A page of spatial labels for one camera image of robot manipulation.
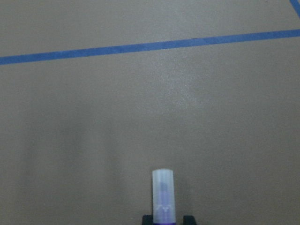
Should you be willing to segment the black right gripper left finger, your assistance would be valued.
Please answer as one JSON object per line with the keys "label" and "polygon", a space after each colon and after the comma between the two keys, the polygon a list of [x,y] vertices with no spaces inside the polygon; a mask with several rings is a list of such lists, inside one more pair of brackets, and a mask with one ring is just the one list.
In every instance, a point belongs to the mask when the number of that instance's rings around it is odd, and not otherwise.
{"label": "black right gripper left finger", "polygon": [[153,216],[152,215],[143,215],[142,225],[153,225]]}

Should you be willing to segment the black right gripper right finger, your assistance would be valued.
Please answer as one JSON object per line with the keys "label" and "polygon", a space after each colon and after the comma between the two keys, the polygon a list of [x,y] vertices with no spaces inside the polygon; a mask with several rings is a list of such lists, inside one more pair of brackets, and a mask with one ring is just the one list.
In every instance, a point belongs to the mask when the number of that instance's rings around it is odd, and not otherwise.
{"label": "black right gripper right finger", "polygon": [[182,224],[183,225],[196,225],[196,219],[194,216],[184,215]]}

